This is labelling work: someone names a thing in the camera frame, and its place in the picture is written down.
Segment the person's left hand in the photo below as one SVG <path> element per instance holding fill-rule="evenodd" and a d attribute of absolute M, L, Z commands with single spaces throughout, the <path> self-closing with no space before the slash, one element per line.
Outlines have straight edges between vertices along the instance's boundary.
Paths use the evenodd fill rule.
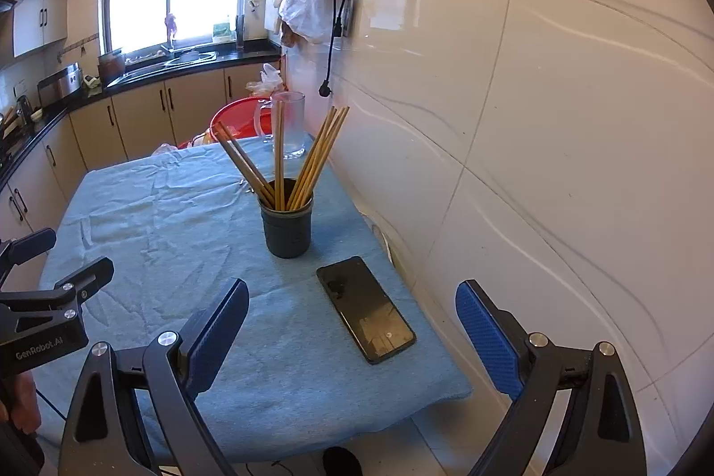
<path fill-rule="evenodd" d="M 12 422 L 24 434 L 32 434 L 41 426 L 41 413 L 37 403 L 36 384 L 32 372 L 27 371 L 1 381 L 11 396 L 11 407 L 1 404 L 2 423 Z"/>

